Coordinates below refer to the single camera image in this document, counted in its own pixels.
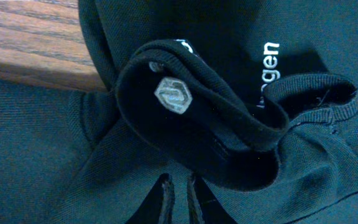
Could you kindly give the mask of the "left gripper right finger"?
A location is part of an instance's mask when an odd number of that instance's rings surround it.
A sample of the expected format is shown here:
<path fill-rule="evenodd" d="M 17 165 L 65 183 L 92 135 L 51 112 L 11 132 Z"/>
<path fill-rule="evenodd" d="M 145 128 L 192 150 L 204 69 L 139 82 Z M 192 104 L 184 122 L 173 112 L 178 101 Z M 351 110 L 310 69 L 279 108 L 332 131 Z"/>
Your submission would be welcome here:
<path fill-rule="evenodd" d="M 188 177 L 187 201 L 190 224 L 237 224 L 198 174 Z"/>

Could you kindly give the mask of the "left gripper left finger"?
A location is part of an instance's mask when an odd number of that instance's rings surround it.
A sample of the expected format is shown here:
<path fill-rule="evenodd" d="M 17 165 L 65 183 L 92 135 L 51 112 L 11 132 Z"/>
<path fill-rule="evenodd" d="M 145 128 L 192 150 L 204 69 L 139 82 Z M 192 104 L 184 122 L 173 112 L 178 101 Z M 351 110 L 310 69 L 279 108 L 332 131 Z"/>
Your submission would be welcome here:
<path fill-rule="evenodd" d="M 161 174 L 126 224 L 172 224 L 175 188 L 172 176 Z"/>

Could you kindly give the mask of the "black polo shirt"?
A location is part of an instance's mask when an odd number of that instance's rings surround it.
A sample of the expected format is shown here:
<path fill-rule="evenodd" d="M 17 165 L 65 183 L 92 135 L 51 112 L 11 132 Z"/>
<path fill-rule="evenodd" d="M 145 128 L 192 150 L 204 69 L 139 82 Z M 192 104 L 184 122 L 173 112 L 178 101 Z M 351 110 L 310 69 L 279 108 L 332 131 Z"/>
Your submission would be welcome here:
<path fill-rule="evenodd" d="M 237 223 L 358 223 L 358 1 L 80 1 L 106 92 L 0 80 L 0 223 L 126 223 L 198 174 Z"/>

